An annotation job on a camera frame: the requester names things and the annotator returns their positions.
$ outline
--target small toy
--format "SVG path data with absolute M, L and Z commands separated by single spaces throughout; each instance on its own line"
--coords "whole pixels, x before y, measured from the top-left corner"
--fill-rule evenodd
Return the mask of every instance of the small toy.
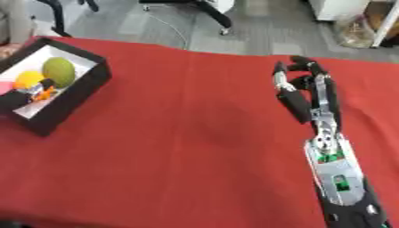
M 46 78 L 55 82 L 57 88 L 70 86 L 76 78 L 74 65 L 62 57 L 53 57 L 47 60 L 42 71 Z
M 47 78 L 30 88 L 12 89 L 0 95 L 0 113 L 17 110 L 32 102 L 48 99 L 53 93 L 54 82 Z

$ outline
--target chair wheel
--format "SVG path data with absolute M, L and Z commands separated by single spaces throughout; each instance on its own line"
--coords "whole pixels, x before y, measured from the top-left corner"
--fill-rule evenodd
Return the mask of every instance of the chair wheel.
M 230 29 L 229 28 L 221 28 L 219 34 L 221 36 L 226 36 L 230 33 Z

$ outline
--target cable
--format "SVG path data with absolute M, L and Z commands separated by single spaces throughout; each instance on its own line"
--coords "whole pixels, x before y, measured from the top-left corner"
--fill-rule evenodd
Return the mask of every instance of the cable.
M 168 25 L 170 28 L 172 28 L 172 29 L 175 31 L 175 33 L 183 40 L 183 48 L 182 48 L 182 49 L 183 49 L 183 50 L 187 50 L 187 49 L 188 49 L 188 42 L 187 42 L 187 39 L 183 36 L 183 34 L 179 31 L 179 29 L 177 29 L 175 26 L 173 26 L 173 25 L 171 25 L 171 24 L 165 22 L 164 20 L 161 20 L 161 19 L 157 18 L 156 16 L 154 16 L 154 15 L 152 15 L 152 14 L 150 14 L 150 13 L 148 13 L 148 15 L 149 15 L 150 17 L 152 17 L 153 19 L 158 20 L 159 22 L 161 22 L 161 23 L 163 23 L 163 24 L 166 24 L 166 25 Z

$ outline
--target white cabinet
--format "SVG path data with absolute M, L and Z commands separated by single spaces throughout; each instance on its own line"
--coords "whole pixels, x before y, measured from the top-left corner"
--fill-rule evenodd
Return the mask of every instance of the white cabinet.
M 336 20 L 364 12 L 370 0 L 309 0 L 317 20 Z

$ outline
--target red fabric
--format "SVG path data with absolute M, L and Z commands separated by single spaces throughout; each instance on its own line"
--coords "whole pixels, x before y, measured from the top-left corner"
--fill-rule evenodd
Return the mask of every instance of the red fabric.
M 62 41 L 106 56 L 113 79 L 47 138 L 0 119 L 4 216 L 53 227 L 324 227 L 303 152 L 310 126 L 273 90 L 273 64 L 286 56 Z M 399 65 L 319 61 L 399 226 Z

